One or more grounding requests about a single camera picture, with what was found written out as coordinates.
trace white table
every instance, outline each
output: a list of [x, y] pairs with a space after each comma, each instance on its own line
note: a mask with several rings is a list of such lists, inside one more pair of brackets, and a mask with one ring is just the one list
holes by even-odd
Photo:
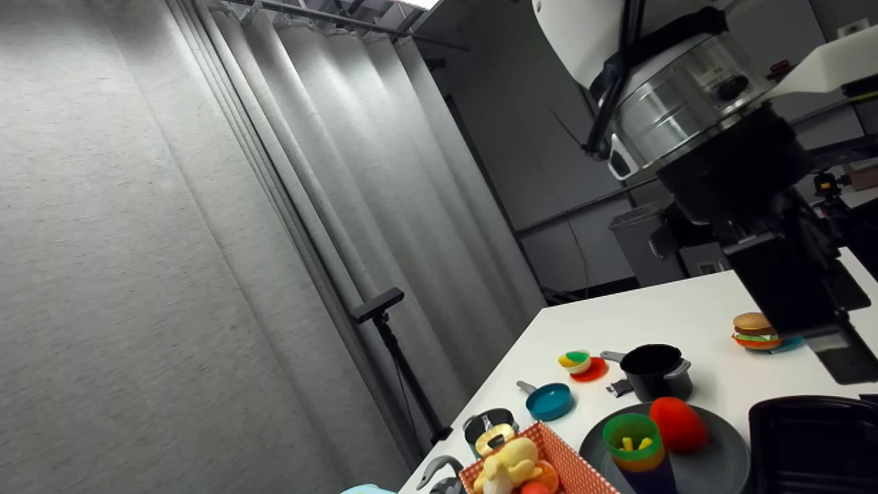
[[[844, 254], [843, 260], [878, 305], [878, 284], [863, 267], [854, 254]], [[623, 379], [616, 364], [609, 364], [609, 372], [594, 383], [574, 383], [556, 364], [556, 356], [571, 348], [592, 354], [630, 350], [641, 343], [671, 343], [684, 348], [684, 356], [690, 359], [690, 402], [723, 416], [743, 438], [749, 438], [749, 407], [756, 401], [778, 396], [859, 397], [878, 393], [878, 383], [834, 383], [808, 348], [786, 354], [745, 354], [729, 337], [732, 317], [745, 309], [756, 309], [756, 305], [732, 271], [541, 309], [474, 397], [461, 409], [452, 422], [452, 435], [428, 452], [401, 490], [413, 490], [422, 478], [422, 467], [437, 455], [456, 455], [463, 467], [474, 464], [463, 438], [463, 422], [471, 415], [501, 407], [516, 415], [522, 427], [530, 427], [531, 416], [526, 415], [523, 396], [516, 387], [519, 379], [530, 383], [571, 383], [577, 409], [548, 424], [574, 449], [579, 449], [585, 434], [607, 415], [637, 402], [633, 396], [611, 397], [604, 389]], [[867, 345], [878, 354], [878, 306], [855, 309], [851, 317]]]

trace gray curtain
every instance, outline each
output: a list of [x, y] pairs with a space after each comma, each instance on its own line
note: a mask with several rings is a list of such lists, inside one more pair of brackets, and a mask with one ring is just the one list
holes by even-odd
[[404, 455], [155, 0], [0, 3], [0, 490], [323, 494]]
[[199, 14], [341, 298], [409, 293], [393, 326], [452, 419], [544, 298], [413, 42]]

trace cable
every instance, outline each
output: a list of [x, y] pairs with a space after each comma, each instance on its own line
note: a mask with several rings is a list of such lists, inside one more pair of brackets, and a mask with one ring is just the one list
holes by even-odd
[[[640, 29], [641, 29], [641, 14], [645, 14], [645, 0], [625, 0], [625, 7], [623, 7], [623, 33], [619, 33], [619, 54], [627, 53], [630, 44], [637, 44], [640, 39]], [[594, 154], [607, 138], [607, 128], [609, 128], [609, 120], [611, 120], [611, 113], [616, 107], [616, 102], [623, 99], [623, 91], [627, 84], [627, 73], [630, 73], [630, 64], [619, 64], [616, 66], [616, 73], [611, 76], [611, 88], [607, 91], [601, 107], [599, 107], [599, 116], [594, 116], [594, 123], [592, 123], [592, 132], [588, 135], [588, 142], [585, 142], [585, 150], [588, 154]]]

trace black cup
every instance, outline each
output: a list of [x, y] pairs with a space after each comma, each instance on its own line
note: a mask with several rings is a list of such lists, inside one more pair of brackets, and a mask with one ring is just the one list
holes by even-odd
[[604, 350], [604, 359], [619, 363], [625, 372], [623, 381], [607, 387], [615, 396], [627, 396], [633, 389], [641, 402], [651, 402], [660, 396], [674, 396], [684, 401], [690, 396], [690, 363], [684, 359], [679, 348], [674, 345], [640, 345], [627, 354]]

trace orange toy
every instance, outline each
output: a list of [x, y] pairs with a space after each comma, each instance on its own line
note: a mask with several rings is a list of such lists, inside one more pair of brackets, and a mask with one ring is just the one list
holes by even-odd
[[519, 494], [555, 494], [555, 490], [546, 483], [531, 481], [531, 483], [523, 483]]
[[703, 416], [679, 397], [657, 397], [651, 407], [663, 446], [679, 455], [703, 449], [711, 438]]
[[560, 474], [548, 460], [537, 464], [544, 470], [541, 478], [535, 478], [535, 483], [544, 483], [552, 494], [560, 489]]

